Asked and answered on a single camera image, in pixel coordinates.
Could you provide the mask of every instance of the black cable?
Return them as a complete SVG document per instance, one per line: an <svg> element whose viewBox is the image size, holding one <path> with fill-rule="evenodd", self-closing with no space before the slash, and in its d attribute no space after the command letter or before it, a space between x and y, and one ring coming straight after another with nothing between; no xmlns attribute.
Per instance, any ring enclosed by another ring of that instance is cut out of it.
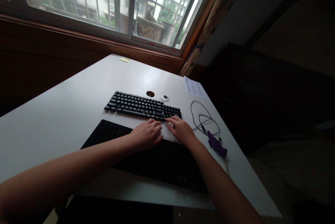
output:
<svg viewBox="0 0 335 224"><path fill-rule="evenodd" d="M199 124L198 126L195 124L195 121L194 121L194 115L193 115L193 111L192 111L192 104L193 104L194 102L200 103L201 106L207 111L207 113L208 113L208 115L209 115L209 116L206 116L206 115L204 115L204 114L199 114L199 122L200 122L200 124ZM197 101L197 100L192 101L192 103L191 103L191 114L192 114L193 123L194 123L194 125L195 125L195 128L192 129L192 130L196 130L196 129L198 129L198 130L200 130L202 133L204 133L205 135L208 135L208 134L206 133L206 130L205 130L205 127L203 126L203 124L204 124L205 122L208 122L208 121L212 120L212 121L216 124L216 126L217 126L217 128L218 128L218 130L219 130L218 132L214 133L213 135L216 135L216 134L219 134L219 133L220 133L220 128L219 128L219 126L217 125L217 123L215 122L215 120L212 118L212 116L210 115L210 113L208 112L208 110L205 108L205 106L204 106L201 102L199 102L199 101ZM207 117L207 118L209 118L209 119L207 119L207 120L204 121L204 122L201 122L201 121L200 121L200 116L204 116L204 117Z"/></svg>

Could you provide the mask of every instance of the forearm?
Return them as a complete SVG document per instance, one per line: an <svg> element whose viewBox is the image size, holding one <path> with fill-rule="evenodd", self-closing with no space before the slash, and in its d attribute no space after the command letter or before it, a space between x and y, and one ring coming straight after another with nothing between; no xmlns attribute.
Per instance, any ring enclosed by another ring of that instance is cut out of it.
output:
<svg viewBox="0 0 335 224"><path fill-rule="evenodd" d="M196 160L215 208L225 223L263 223L246 197L197 139L187 148Z"/></svg>
<svg viewBox="0 0 335 224"><path fill-rule="evenodd" d="M128 135L53 159L0 184L0 213L7 220L33 218L134 150Z"/></svg>

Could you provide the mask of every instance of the white desk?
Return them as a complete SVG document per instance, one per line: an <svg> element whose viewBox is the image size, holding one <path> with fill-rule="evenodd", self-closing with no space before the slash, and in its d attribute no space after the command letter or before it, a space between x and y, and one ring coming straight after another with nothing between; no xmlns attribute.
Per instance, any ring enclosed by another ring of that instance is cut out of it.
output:
<svg viewBox="0 0 335 224"><path fill-rule="evenodd" d="M170 101L164 104L180 108L183 119L191 126L190 104L193 100L200 101L220 127L220 137L228 149L228 166L233 181L260 215L281 217L210 100L186 93L180 76L134 60L126 63L119 59L120 56L110 55L0 118L0 182L35 165L79 150L101 119L136 127L145 119L106 112L104 107L115 91L146 97L146 92L151 90L156 94L156 100L161 94L167 95ZM194 104L193 111L195 115L206 114L198 104ZM162 126L164 139L176 141L167 127ZM211 123L206 130L215 132L216 125ZM222 158L210 149L208 138L198 130L195 134L224 168ZM209 196L112 168L77 193L214 209Z"/></svg>

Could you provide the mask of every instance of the purple toy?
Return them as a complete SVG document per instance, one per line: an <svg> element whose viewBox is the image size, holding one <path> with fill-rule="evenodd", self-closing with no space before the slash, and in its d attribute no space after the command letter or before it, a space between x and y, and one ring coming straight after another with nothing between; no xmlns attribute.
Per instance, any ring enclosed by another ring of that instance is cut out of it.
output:
<svg viewBox="0 0 335 224"><path fill-rule="evenodd" d="M227 149L223 148L221 143L210 133L207 131L207 134L209 136L209 146L214 149L217 153L219 153L223 158L227 156Z"/></svg>

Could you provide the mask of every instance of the hand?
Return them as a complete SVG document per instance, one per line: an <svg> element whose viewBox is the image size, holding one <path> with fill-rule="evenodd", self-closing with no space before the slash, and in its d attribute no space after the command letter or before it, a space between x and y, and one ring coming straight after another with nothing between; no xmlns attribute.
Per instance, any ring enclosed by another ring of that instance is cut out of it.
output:
<svg viewBox="0 0 335 224"><path fill-rule="evenodd" d="M162 140L160 124L161 122L150 118L133 129L128 136L135 151L147 150Z"/></svg>
<svg viewBox="0 0 335 224"><path fill-rule="evenodd" d="M184 120L180 119L177 116L166 118L165 120L175 126L174 129L170 124L166 124L174 137L178 139L178 141L184 146L188 147L190 144L198 141L192 128Z"/></svg>

